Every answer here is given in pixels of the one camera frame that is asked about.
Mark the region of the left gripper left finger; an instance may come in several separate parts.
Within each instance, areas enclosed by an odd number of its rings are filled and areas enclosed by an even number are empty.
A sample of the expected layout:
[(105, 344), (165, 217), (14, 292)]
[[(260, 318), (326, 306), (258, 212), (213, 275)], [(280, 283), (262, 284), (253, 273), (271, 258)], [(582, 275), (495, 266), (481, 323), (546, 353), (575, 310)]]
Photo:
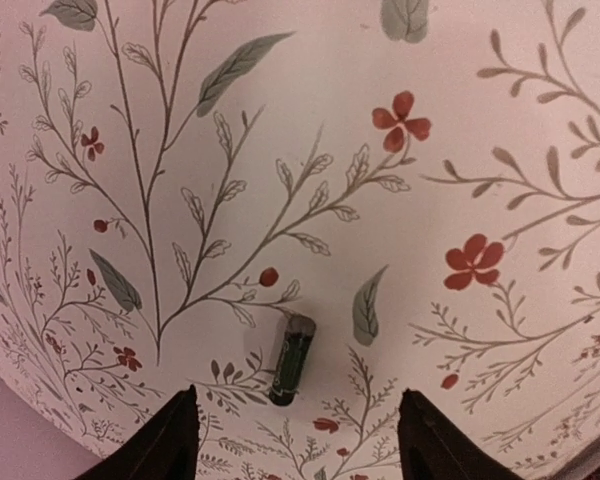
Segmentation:
[(194, 480), (199, 450), (194, 386), (177, 392), (123, 446), (82, 480)]

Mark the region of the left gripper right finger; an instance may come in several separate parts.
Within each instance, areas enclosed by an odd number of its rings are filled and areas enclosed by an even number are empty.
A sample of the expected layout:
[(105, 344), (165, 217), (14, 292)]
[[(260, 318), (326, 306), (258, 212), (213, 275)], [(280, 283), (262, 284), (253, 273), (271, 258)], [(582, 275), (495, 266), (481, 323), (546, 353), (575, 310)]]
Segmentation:
[(423, 393), (407, 389), (397, 435), (404, 480), (518, 480), (483, 452)]

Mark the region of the dark green AAA battery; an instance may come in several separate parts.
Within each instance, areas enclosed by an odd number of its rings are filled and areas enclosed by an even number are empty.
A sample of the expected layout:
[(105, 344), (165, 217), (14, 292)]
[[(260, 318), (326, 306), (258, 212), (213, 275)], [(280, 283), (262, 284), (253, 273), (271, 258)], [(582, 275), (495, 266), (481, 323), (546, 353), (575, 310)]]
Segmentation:
[(286, 407), (293, 402), (315, 334), (313, 319), (299, 314), (289, 318), (268, 394), (273, 405)]

